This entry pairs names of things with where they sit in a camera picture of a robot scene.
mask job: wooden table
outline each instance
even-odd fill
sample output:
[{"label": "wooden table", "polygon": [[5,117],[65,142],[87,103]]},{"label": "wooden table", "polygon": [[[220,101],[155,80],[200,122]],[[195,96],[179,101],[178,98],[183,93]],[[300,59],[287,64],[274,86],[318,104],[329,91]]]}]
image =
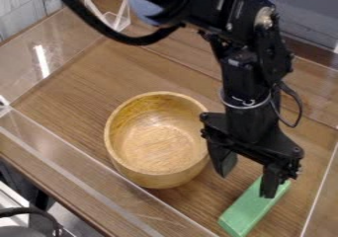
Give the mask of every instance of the wooden table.
[{"label": "wooden table", "polygon": [[[93,1],[104,11],[117,8],[117,0]],[[63,22],[73,17],[67,11],[56,16],[63,17]],[[83,31],[81,23],[76,24],[79,27],[60,33],[65,41],[64,48],[71,48],[72,36]],[[128,32],[140,34],[147,30],[148,27],[135,21]],[[283,130],[306,151],[304,171],[250,236],[299,235],[337,144],[338,72],[300,57],[294,67],[295,72],[286,81],[303,98],[304,118],[296,129],[283,127]],[[210,111],[222,111],[219,88],[216,61],[195,30],[180,30],[147,48],[100,38],[13,105],[88,157],[57,144],[45,144],[43,135],[40,139],[27,136],[49,153],[28,154],[27,149],[1,136],[1,157],[104,235],[148,236],[113,212],[112,205],[107,206],[107,200],[113,200],[116,194],[128,194],[125,206],[128,200],[135,202],[136,199],[125,183],[109,174],[112,165],[103,143],[104,123],[113,109],[127,99],[151,91],[183,93],[200,101]],[[290,98],[283,96],[283,114],[290,119],[295,117],[294,110]],[[31,129],[28,125],[23,128],[27,131]],[[262,166],[240,157],[238,167],[226,180],[218,177],[208,165],[187,185],[149,193],[216,235],[227,236],[216,224],[216,218],[260,175]],[[337,203],[331,204],[330,211],[322,211],[323,218],[338,212],[334,206]],[[133,212],[145,222],[156,222],[158,230],[166,232],[167,236],[206,236],[194,234],[194,230],[180,227],[174,221],[149,217],[153,212],[159,214],[160,207],[151,211],[144,199],[133,207]],[[175,216],[171,211],[162,211],[162,214],[164,217]],[[323,236],[335,236],[337,231],[338,226],[327,223]]]}]

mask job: black cable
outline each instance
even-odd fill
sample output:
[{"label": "black cable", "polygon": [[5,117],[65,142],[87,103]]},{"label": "black cable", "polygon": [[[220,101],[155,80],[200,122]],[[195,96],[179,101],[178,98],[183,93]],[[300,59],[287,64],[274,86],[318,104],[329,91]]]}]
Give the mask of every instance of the black cable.
[{"label": "black cable", "polygon": [[298,126],[299,122],[300,122],[302,113],[303,113],[302,100],[300,100],[300,98],[299,98],[296,92],[288,88],[288,86],[286,85],[286,83],[284,83],[283,81],[280,81],[280,82],[276,84],[275,87],[279,87],[279,89],[280,89],[282,91],[284,91],[286,94],[290,95],[290,96],[294,98],[295,102],[296,102],[296,105],[298,105],[298,108],[299,108],[298,117],[296,117],[295,122],[294,122],[294,123],[290,123],[290,122],[282,117],[282,114],[280,114],[280,112],[279,112],[279,110],[278,110],[278,107],[276,107],[276,105],[275,105],[275,103],[274,103],[274,99],[270,100],[271,107],[272,107],[274,112],[275,112],[276,116],[279,117],[279,120],[282,121],[282,123],[283,123],[284,125],[287,125],[288,127],[295,128],[295,127]]},{"label": "black cable", "polygon": [[56,237],[60,237],[63,227],[57,223],[56,219],[43,210],[36,209],[36,208],[5,208],[5,209],[0,210],[0,218],[12,217],[19,214],[37,214],[37,215],[45,217],[53,224],[53,230],[56,233]]},{"label": "black cable", "polygon": [[112,40],[128,44],[128,45],[148,45],[163,40],[178,28],[180,25],[159,29],[152,34],[143,37],[128,37],[115,30],[112,30],[91,13],[91,11],[83,6],[79,0],[61,0],[67,5],[71,11],[79,16],[79,18],[105,37]]}]

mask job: wooden surface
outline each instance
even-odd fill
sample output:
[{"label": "wooden surface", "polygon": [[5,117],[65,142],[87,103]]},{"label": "wooden surface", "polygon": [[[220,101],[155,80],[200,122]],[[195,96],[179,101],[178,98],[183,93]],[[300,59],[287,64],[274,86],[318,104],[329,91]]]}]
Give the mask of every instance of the wooden surface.
[{"label": "wooden surface", "polygon": [[[108,0],[100,1],[101,7],[112,8],[111,3],[104,3]],[[133,33],[144,30],[141,26],[131,29]],[[148,48],[131,47],[103,39],[15,107],[99,163],[112,168],[103,142],[103,129],[117,106],[139,94],[174,91],[195,98],[211,112],[222,112],[218,77],[216,62],[208,46],[190,29],[179,31]],[[337,78],[335,70],[303,58],[296,60],[295,72],[287,81],[302,95],[307,118],[296,129],[283,130],[306,151],[303,175],[292,183],[290,192],[250,236],[299,236],[338,138]],[[284,100],[283,114],[294,118],[294,107],[288,99]],[[109,210],[104,208],[103,202],[92,199],[91,194],[79,193],[76,184],[68,182],[67,177],[51,173],[43,160],[37,161],[20,148],[9,145],[1,144],[1,151],[3,157],[105,235],[113,232],[128,236],[132,228],[128,229],[125,222],[113,213],[105,214]],[[101,178],[104,173],[80,164],[71,152],[55,149],[53,153],[51,160],[68,171],[76,172],[79,179],[85,180],[92,189],[113,199],[116,191],[107,186],[107,180]],[[226,180],[218,177],[208,164],[202,174],[184,186],[149,192],[215,234],[227,236],[216,224],[216,218],[260,175],[262,166],[240,157],[239,165]],[[323,216],[330,216],[327,213],[338,212],[322,211]],[[119,222],[120,227],[107,222],[107,216],[113,217],[109,220]]]},{"label": "wooden surface", "polygon": [[135,184],[168,189],[200,173],[208,154],[199,115],[206,108],[171,92],[143,94],[112,113],[104,143],[113,166]]}]

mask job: green sponge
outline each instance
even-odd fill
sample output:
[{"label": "green sponge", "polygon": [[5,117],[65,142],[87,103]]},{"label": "green sponge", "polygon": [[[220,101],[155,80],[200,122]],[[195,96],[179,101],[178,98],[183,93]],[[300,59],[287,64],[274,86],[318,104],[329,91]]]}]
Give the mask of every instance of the green sponge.
[{"label": "green sponge", "polygon": [[290,188],[290,181],[286,181],[279,186],[274,199],[262,198],[259,197],[260,181],[262,178],[250,186],[219,217],[218,224],[232,237],[247,236]]}]

